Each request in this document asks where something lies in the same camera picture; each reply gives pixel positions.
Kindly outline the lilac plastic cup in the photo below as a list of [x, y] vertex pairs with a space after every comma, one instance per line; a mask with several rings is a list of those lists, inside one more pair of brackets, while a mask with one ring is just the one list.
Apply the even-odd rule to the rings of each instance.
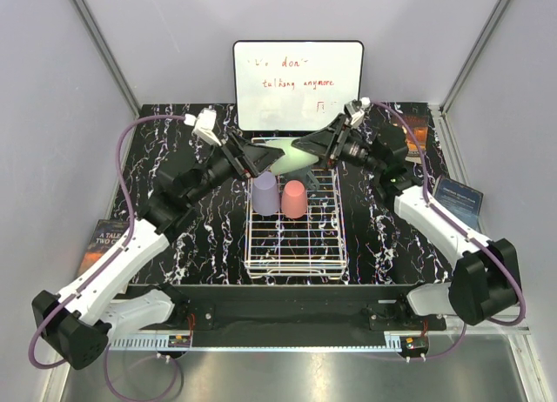
[[279, 211], [280, 198], [276, 177], [269, 171], [254, 179], [252, 208], [261, 216], [271, 216]]

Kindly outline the green plastic cup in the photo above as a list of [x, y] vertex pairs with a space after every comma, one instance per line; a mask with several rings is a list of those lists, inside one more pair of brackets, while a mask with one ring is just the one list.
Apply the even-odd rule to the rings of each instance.
[[278, 176], [298, 171], [319, 161], [317, 156], [293, 147], [292, 141], [292, 138], [282, 138], [265, 142], [266, 146], [279, 148], [285, 153], [283, 157], [270, 166], [269, 172], [271, 174]]

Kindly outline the pink plastic cup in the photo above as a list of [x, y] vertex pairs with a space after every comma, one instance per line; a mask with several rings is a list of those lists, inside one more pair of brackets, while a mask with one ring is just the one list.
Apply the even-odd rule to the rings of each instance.
[[298, 219], [307, 212], [307, 192], [298, 180], [288, 181], [283, 189], [281, 211], [287, 218]]

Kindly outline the grey faceted mug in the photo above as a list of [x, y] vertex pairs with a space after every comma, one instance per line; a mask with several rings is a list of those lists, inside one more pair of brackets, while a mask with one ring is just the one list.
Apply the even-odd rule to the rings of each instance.
[[312, 167], [307, 167], [305, 172], [305, 187], [310, 191], [318, 191], [320, 187], [319, 180], [313, 173]]

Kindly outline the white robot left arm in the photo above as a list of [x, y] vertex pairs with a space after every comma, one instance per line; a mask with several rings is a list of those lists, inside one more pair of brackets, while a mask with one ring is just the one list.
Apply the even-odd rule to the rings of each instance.
[[120, 303], [113, 299], [194, 224], [198, 201], [231, 178], [259, 176], [284, 155], [280, 148], [253, 144], [235, 133], [213, 145], [203, 161], [191, 148], [169, 155], [158, 168], [151, 196], [130, 215], [126, 233], [62, 290], [34, 297], [35, 336], [81, 370], [108, 344], [146, 326], [181, 327], [188, 317], [188, 299], [171, 285], [152, 286]]

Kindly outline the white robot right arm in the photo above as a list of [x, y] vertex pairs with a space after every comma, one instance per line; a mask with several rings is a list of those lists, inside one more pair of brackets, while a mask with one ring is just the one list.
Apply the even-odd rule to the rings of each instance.
[[331, 168], [338, 162], [370, 171], [383, 205], [418, 230], [453, 268], [451, 281], [411, 289], [395, 307], [400, 326], [414, 329], [427, 315], [455, 315], [467, 325], [483, 321], [501, 325], [498, 314], [518, 306], [526, 315], [518, 257], [506, 239], [493, 241], [467, 226], [432, 198], [425, 179], [406, 161], [406, 134], [399, 126], [379, 129], [367, 143], [348, 117], [338, 115], [324, 129], [293, 141], [293, 147]]

